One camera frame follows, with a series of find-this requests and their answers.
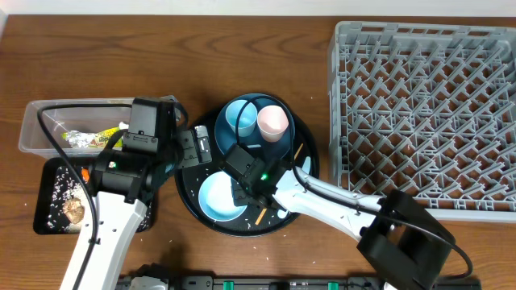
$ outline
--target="dark blue plate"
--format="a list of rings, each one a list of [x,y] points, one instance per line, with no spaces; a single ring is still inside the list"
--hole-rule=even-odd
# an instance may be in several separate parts
[[[248,93],[243,96],[237,97],[235,100],[248,100],[252,97],[256,96],[267,96],[262,93]],[[270,105],[277,105],[274,101],[267,99],[257,99],[254,102],[258,113],[261,109]],[[235,132],[231,129],[229,124],[226,121],[226,109],[229,106],[227,103],[223,109],[220,111],[217,117],[217,121],[215,122],[215,141],[217,142],[218,149],[226,154],[227,150],[236,143],[236,135]],[[246,144],[247,146],[251,145],[261,145],[265,154],[265,158],[271,160],[273,158],[281,159],[283,158],[287,152],[290,150],[290,129],[287,128],[286,132],[283,134],[281,139],[275,143],[270,143],[265,141],[260,134],[260,129],[258,128],[258,124],[255,126],[255,130],[248,137],[241,137],[240,142],[242,144]]]

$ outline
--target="tabletop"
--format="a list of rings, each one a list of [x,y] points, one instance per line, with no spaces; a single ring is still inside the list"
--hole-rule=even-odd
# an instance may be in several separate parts
[[[173,94],[194,120],[241,94],[270,93],[310,128],[327,180],[327,48],[342,20],[516,27],[516,19],[474,18],[10,16],[0,42],[0,289],[59,288],[77,241],[32,230],[45,160],[17,147],[29,101]],[[374,275],[356,241],[311,217],[264,237],[234,238],[198,222],[174,180],[159,204],[155,225],[134,237],[123,274],[160,263],[217,276]],[[516,225],[443,224],[484,289],[516,285]],[[464,270],[451,254],[443,272]]]

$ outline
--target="light blue cup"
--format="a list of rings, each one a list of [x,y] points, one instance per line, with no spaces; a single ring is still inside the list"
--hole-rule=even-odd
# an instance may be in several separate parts
[[[234,220],[247,208],[233,203],[231,177],[225,172],[216,172],[202,182],[199,205],[206,216],[217,222]]]
[[[229,123],[233,132],[235,132],[236,117],[238,117],[240,110],[247,100],[237,100],[232,102],[226,110],[226,121]],[[242,115],[240,116],[239,122],[239,136],[248,137],[254,130],[256,125],[256,119],[258,117],[258,111],[256,107],[249,103],[243,109]]]

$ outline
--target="pink cup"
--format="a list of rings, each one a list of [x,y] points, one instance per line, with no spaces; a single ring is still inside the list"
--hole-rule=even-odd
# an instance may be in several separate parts
[[[258,128],[267,142],[277,142],[289,126],[289,120],[280,106],[266,106],[258,113]]]

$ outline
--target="candy wrapper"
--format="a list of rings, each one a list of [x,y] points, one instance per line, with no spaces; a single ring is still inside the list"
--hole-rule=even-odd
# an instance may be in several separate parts
[[[129,125],[120,122],[118,127],[110,128],[98,133],[81,133],[76,130],[63,133],[61,137],[68,141],[72,148],[104,148],[111,136],[119,130],[127,129]],[[114,147],[121,147],[122,139],[120,139]]]

